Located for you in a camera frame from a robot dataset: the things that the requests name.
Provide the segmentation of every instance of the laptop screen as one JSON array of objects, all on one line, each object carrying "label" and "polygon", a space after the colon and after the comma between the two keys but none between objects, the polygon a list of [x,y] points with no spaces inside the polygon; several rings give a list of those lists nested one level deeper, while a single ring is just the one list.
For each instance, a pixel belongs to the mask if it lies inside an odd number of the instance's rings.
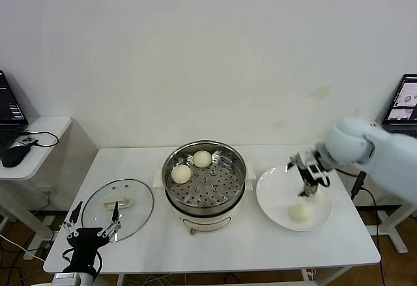
[{"label": "laptop screen", "polygon": [[26,118],[0,70],[0,123],[27,124]]},{"label": "laptop screen", "polygon": [[383,123],[417,123],[417,74],[403,76]]}]

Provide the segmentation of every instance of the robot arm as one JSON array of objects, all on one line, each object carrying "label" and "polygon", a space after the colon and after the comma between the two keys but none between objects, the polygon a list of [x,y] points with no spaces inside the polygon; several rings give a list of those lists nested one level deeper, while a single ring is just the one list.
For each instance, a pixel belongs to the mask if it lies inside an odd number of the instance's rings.
[{"label": "robot arm", "polygon": [[[417,204],[417,139],[410,136],[388,133],[360,119],[344,119],[315,150],[290,159],[288,168],[296,165],[300,173],[304,170],[300,195],[314,194],[320,179],[337,165],[352,164],[383,188]],[[311,170],[306,168],[319,172],[307,174]]]},{"label": "robot arm", "polygon": [[[83,202],[72,211],[69,221],[63,223],[68,231],[66,240],[72,248],[64,251],[63,257],[73,251],[70,261],[63,273],[57,273],[52,280],[51,286],[91,286],[100,273],[102,258],[98,249],[110,242],[121,228],[119,221],[119,202],[116,201],[111,217],[111,223],[104,229],[102,227],[82,227],[76,229],[79,213]],[[94,268],[94,259],[98,256],[100,268]]]}]

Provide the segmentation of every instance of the white desk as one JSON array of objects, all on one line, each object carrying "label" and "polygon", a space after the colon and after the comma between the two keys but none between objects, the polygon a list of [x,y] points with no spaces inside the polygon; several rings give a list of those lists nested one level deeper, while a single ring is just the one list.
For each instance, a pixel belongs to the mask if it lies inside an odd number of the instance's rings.
[{"label": "white desk", "polygon": [[[271,167],[285,165],[290,155],[307,147],[278,145],[236,149],[260,176]],[[71,209],[80,201],[85,203],[99,187],[112,180],[133,178],[152,187],[154,172],[172,150],[100,150]],[[100,249],[104,259],[102,274],[338,267],[318,281],[318,285],[326,285],[351,266],[379,262],[379,253],[339,177],[332,173],[330,178],[333,216],[321,229],[305,233],[275,224],[259,207],[254,192],[246,192],[233,223],[219,231],[191,236],[171,213],[164,191],[153,188],[154,210],[145,226],[131,237]],[[61,272],[68,265],[61,257],[70,247],[65,235],[61,230],[44,265],[45,271]],[[315,281],[303,283],[317,285]]]},{"label": "white desk", "polygon": [[[71,123],[71,118],[67,116],[60,117],[38,117],[27,128],[31,132],[49,131],[61,138],[66,129]],[[48,134],[37,134],[33,136],[39,140],[39,143],[43,145],[52,144],[55,141],[54,137]],[[3,167],[0,163],[0,182],[7,183],[11,180],[27,180],[38,171],[39,167],[44,163],[53,147],[33,147],[31,151],[26,155],[22,162],[16,167]],[[32,240],[28,249],[35,249],[40,246],[42,241],[49,240],[52,237],[53,232],[46,227],[53,218],[46,218],[44,223],[34,217],[22,204],[14,198],[11,194],[0,192],[0,205],[12,216],[16,217],[28,227],[30,227],[36,236]],[[0,225],[2,229],[7,223],[5,218]],[[25,259],[32,259],[28,254],[25,255]]]}]

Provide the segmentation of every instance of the wooden floor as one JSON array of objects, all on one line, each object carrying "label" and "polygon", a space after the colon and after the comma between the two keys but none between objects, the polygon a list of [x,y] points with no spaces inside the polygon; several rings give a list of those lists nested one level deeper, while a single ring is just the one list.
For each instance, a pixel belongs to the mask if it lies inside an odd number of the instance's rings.
[{"label": "wooden floor", "polygon": [[[361,212],[361,217],[365,224],[375,224],[374,212]],[[53,229],[58,229],[58,225],[63,218],[57,218],[52,225]],[[417,285],[417,220],[407,218],[402,224],[397,227],[401,237],[405,241],[409,252],[397,253],[392,246],[388,237],[380,237],[382,262],[384,267],[384,275],[386,286],[416,286]],[[2,233],[7,238],[26,247],[29,245],[28,238],[33,236],[33,232],[20,222],[10,223]],[[9,244],[7,241],[1,239],[3,248],[8,251],[18,251],[16,246]],[[24,281],[25,286],[30,286],[36,283],[47,283],[52,280],[52,276],[42,271],[42,263],[40,261],[25,261],[22,253],[7,253],[3,259],[0,269],[0,285],[8,285],[19,280],[18,270],[12,269],[10,280],[7,283],[10,269],[3,268],[5,266],[18,266],[22,270],[22,275],[26,276],[32,272],[39,271],[34,275],[28,277]],[[285,271],[285,272],[237,272],[235,276],[224,273],[219,274],[187,274],[186,282],[188,285],[203,285],[203,284],[219,284],[219,283],[262,283],[271,281],[296,281],[301,280],[300,271]],[[104,276],[110,285],[116,285],[117,276]],[[164,280],[164,284],[171,283],[173,285],[184,285],[184,274],[173,274]],[[141,283],[135,281],[143,281],[142,275],[127,276],[125,285],[141,286]],[[350,286],[350,285],[367,285],[379,286],[382,285],[381,273],[378,265],[361,266],[353,268],[335,281],[330,286]]]}]

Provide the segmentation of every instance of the stainless steel steamer basket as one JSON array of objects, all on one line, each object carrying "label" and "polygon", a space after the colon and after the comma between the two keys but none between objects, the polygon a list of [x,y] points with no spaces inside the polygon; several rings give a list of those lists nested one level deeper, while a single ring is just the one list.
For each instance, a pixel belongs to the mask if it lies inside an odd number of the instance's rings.
[{"label": "stainless steel steamer basket", "polygon": [[[212,163],[199,168],[193,155],[205,150]],[[179,164],[188,165],[191,179],[185,184],[172,181],[171,171]],[[246,166],[241,155],[232,147],[216,141],[194,141],[174,151],[162,168],[167,198],[175,208],[194,217],[207,218],[232,209],[242,198]]]}]

